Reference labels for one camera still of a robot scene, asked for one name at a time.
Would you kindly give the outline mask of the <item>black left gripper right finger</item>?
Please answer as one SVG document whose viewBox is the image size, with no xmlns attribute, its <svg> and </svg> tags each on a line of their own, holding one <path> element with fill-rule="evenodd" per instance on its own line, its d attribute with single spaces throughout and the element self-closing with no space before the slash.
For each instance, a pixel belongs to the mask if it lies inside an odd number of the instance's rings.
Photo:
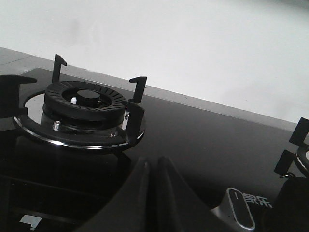
<svg viewBox="0 0 309 232">
<path fill-rule="evenodd" d="M 160 157 L 157 165 L 157 221 L 160 232 L 228 232 L 178 173 L 172 161 Z"/>
</svg>

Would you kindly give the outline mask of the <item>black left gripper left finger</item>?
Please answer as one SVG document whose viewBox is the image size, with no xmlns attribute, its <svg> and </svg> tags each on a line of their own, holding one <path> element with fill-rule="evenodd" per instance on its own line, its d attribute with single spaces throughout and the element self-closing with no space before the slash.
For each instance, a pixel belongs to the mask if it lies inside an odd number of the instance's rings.
<svg viewBox="0 0 309 232">
<path fill-rule="evenodd" d="M 112 199 L 78 232 L 144 232 L 150 164 L 139 158 Z"/>
</svg>

